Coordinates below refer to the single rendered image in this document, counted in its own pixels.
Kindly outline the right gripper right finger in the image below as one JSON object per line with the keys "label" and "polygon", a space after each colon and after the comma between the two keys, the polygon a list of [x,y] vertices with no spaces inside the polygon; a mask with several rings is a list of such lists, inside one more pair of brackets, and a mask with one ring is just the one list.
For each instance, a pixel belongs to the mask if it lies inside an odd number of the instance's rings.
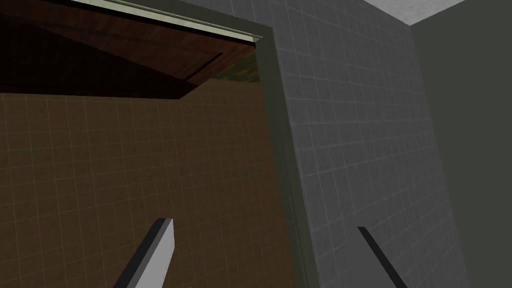
{"label": "right gripper right finger", "polygon": [[409,288],[377,241],[363,226],[345,226],[334,251],[339,288]]}

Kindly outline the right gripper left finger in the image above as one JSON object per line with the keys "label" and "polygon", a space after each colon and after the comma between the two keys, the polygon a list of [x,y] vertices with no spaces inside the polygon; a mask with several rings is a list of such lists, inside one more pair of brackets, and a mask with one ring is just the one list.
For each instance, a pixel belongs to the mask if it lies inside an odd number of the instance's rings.
{"label": "right gripper left finger", "polygon": [[113,288],[162,288],[174,250],[173,219],[156,219]]}

